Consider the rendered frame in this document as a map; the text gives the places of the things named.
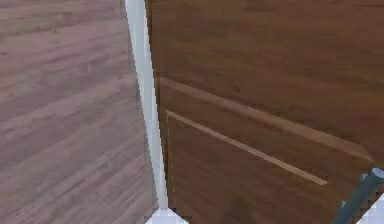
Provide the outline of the brown wooden room door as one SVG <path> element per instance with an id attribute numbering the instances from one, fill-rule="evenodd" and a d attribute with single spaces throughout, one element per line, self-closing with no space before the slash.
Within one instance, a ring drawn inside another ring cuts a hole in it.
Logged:
<path id="1" fill-rule="evenodd" d="M 384 170 L 384 0 L 145 0 L 168 203 L 332 224 Z M 384 185 L 351 224 L 384 224 Z"/>

